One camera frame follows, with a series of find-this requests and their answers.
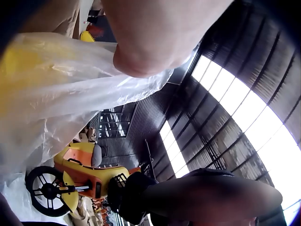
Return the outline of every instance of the gray seat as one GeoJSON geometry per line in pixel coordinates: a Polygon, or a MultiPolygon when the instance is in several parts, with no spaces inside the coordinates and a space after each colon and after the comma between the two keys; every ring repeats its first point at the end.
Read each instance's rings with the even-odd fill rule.
{"type": "Polygon", "coordinates": [[[102,148],[95,144],[93,148],[92,158],[91,158],[91,166],[98,167],[102,161],[102,148]]]}

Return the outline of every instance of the orange part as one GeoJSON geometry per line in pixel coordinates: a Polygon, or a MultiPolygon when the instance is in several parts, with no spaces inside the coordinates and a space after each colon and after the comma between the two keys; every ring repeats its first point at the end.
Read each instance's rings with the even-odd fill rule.
{"type": "Polygon", "coordinates": [[[101,183],[101,180],[99,178],[57,163],[55,164],[55,168],[61,172],[66,171],[74,181],[75,186],[84,186],[87,184],[88,180],[90,180],[92,182],[92,190],[79,192],[79,194],[82,196],[87,196],[96,199],[95,197],[96,182],[101,183]]]}
{"type": "Polygon", "coordinates": [[[75,159],[85,166],[91,166],[92,153],[69,148],[64,155],[64,159],[75,159]]]}
{"type": "Polygon", "coordinates": [[[135,172],[141,172],[141,168],[140,167],[136,167],[136,168],[133,168],[133,169],[129,170],[129,174],[130,175],[133,174],[133,173],[135,173],[135,172]]]}

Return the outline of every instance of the white plastic bag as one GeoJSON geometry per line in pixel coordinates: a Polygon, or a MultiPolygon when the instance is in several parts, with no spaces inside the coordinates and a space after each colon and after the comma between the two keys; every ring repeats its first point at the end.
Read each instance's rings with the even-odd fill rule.
{"type": "Polygon", "coordinates": [[[113,66],[112,43],[55,33],[18,35],[0,63],[2,179],[59,153],[102,109],[146,98],[172,70],[133,78],[113,66]]]}
{"type": "Polygon", "coordinates": [[[24,179],[25,173],[18,174],[18,178],[13,180],[9,185],[4,182],[2,191],[3,196],[18,219],[20,221],[55,222],[67,225],[63,216],[49,217],[40,213],[32,206],[30,193],[26,189],[24,179]]]}

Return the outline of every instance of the tire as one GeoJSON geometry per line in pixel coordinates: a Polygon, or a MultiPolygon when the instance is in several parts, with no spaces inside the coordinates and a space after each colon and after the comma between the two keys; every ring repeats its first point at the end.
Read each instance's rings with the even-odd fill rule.
{"type": "Polygon", "coordinates": [[[53,167],[39,166],[37,168],[34,168],[25,179],[26,188],[30,193],[32,205],[39,212],[50,217],[59,217],[65,215],[68,211],[70,211],[70,209],[62,200],[62,198],[60,198],[60,200],[63,203],[63,206],[58,209],[46,208],[37,201],[35,192],[33,191],[33,182],[38,176],[41,176],[42,174],[54,175],[59,181],[63,182],[63,173],[53,167]]]}

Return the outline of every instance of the scooter wheel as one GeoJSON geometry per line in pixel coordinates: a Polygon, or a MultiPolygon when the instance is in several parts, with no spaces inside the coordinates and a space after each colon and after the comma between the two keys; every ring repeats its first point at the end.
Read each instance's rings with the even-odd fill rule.
{"type": "Polygon", "coordinates": [[[51,188],[63,186],[63,173],[50,166],[39,166],[34,168],[25,179],[26,188],[30,193],[32,205],[42,214],[50,217],[59,217],[65,215],[70,211],[69,207],[65,204],[59,194],[52,192],[51,188]],[[47,181],[43,174],[50,174],[55,176],[54,181],[47,181]],[[34,181],[39,180],[42,184],[41,188],[33,189],[34,181]],[[42,199],[40,201],[37,198],[47,200],[47,206],[42,205],[42,199]],[[62,206],[59,208],[54,207],[54,200],[61,201],[62,206]]]}

